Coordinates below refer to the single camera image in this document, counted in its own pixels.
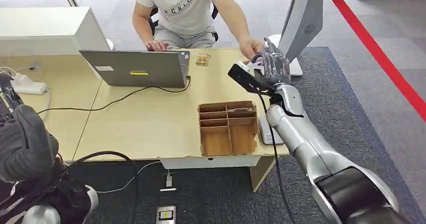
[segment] vent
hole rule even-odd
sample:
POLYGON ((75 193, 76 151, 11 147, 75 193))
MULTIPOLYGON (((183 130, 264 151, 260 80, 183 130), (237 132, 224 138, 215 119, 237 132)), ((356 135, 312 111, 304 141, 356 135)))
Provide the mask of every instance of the vent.
POLYGON ((303 30, 303 32, 305 32, 305 34, 310 35, 312 33, 314 33, 316 31, 316 25, 315 24, 309 24, 306 26, 305 30, 303 30))

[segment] black glove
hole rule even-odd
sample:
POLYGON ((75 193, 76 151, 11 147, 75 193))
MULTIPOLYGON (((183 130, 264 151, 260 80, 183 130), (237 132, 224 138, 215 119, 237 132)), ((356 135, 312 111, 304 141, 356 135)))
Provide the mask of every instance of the black glove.
POLYGON ((36 178, 47 172, 59 144, 46 131, 34 109, 20 105, 14 118, 0 123, 0 179, 8 182, 36 178))

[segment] chair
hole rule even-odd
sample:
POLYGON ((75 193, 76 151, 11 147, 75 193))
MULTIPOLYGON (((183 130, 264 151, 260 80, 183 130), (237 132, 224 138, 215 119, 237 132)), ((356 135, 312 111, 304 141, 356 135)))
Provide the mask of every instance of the chair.
MULTIPOLYGON (((152 21, 152 16, 158 13, 158 7, 154 6, 151 10, 151 14, 149 15, 149 19, 148 19, 148 23, 151 27, 151 31, 152 31, 152 35, 154 35, 155 33, 155 27, 158 26, 158 20, 156 21, 152 21)), ((211 18, 216 19, 216 17, 218 16, 218 9, 216 8, 216 6, 213 4, 213 12, 211 14, 211 18)), ((213 33, 213 36, 215 37, 215 41, 217 42, 219 40, 219 35, 217 32, 213 33)))

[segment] power strip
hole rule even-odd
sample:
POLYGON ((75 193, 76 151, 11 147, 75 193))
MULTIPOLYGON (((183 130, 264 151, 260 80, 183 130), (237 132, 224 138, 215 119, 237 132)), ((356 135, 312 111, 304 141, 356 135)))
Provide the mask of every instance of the power strip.
POLYGON ((43 95, 47 90, 47 84, 33 82, 27 75, 17 74, 13 77, 11 84, 17 93, 43 95))

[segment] white t-shirt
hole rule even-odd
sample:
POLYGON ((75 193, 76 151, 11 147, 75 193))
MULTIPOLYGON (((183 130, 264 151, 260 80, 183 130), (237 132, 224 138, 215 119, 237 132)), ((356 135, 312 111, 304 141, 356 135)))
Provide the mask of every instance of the white t-shirt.
POLYGON ((211 0, 137 0, 141 5, 158 7, 159 24, 183 35, 195 35, 212 26, 211 0))

